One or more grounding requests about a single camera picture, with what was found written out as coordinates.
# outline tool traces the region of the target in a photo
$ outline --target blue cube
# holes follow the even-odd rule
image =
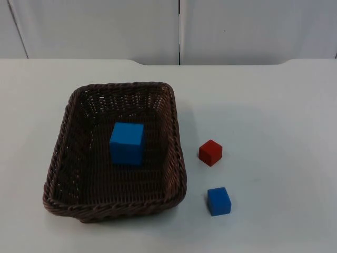
[[[144,147],[143,124],[115,123],[110,138],[110,155],[113,164],[142,165]]]
[[[209,189],[207,204],[212,216],[226,215],[231,212],[232,203],[224,187]]]

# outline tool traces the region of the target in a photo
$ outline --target toy block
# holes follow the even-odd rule
[[[209,140],[199,148],[199,159],[212,166],[222,157],[222,146],[213,140]]]
[[[113,164],[142,165],[145,147],[144,125],[116,122],[109,145]]]
[[[231,212],[232,203],[226,188],[215,188],[207,191],[207,205],[212,216],[226,215]]]

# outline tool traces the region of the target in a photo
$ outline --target basket rim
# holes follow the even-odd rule
[[[61,161],[62,154],[64,152],[65,148],[65,138],[68,135],[69,128],[67,127],[71,121],[72,121],[72,115],[74,114],[75,106],[77,103],[77,99],[80,96],[80,94],[87,90],[99,90],[99,89],[109,89],[110,86],[121,86],[122,85],[137,85],[137,86],[157,86],[160,85],[161,87],[167,88],[167,90],[170,93],[171,98],[171,117],[175,119],[174,122],[172,122],[173,127],[173,137],[174,137],[174,145],[176,148],[175,158],[179,163],[179,167],[177,170],[179,170],[180,173],[180,181],[177,183],[178,185],[178,191],[174,196],[171,196],[170,198],[158,198],[155,200],[147,201],[147,202],[106,202],[106,203],[99,203],[99,204],[66,204],[61,201],[58,201],[54,199],[53,192],[55,189],[56,184],[56,178],[58,176],[58,173],[53,173],[53,170],[57,168]],[[180,135],[179,135],[179,125],[177,121],[177,111],[175,108],[175,96],[172,87],[164,82],[128,82],[128,83],[106,83],[106,84],[89,84],[86,86],[81,86],[77,88],[72,95],[69,98],[68,105],[66,106],[65,113],[63,116],[63,120],[61,123],[61,130],[58,135],[56,145],[54,148],[54,152],[51,159],[51,164],[48,169],[47,179],[44,184],[44,193],[43,193],[43,204],[45,208],[50,211],[51,213],[57,214],[60,211],[67,210],[69,213],[67,216],[75,217],[77,218],[77,215],[71,215],[72,211],[88,211],[88,210],[99,210],[99,209],[105,209],[105,208],[114,208],[114,207],[143,207],[143,206],[152,206],[152,205],[162,205],[162,204],[170,204],[175,202],[175,205],[180,203],[185,195],[186,195],[186,183],[187,183],[187,176],[186,176],[186,169],[183,159],[183,152],[181,149],[181,143],[180,143]]]

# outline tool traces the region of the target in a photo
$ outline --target large blue cube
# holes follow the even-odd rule
[[[110,155],[113,164],[142,165],[144,147],[143,124],[115,123],[110,138]]]
[[[226,188],[215,188],[207,191],[207,204],[212,216],[225,215],[231,212],[232,203]]]

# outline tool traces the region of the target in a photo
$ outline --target wicker basket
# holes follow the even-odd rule
[[[145,125],[142,167],[111,163],[115,122]],[[168,84],[91,84],[74,91],[44,185],[49,212],[97,222],[160,212],[185,194],[175,98]]]

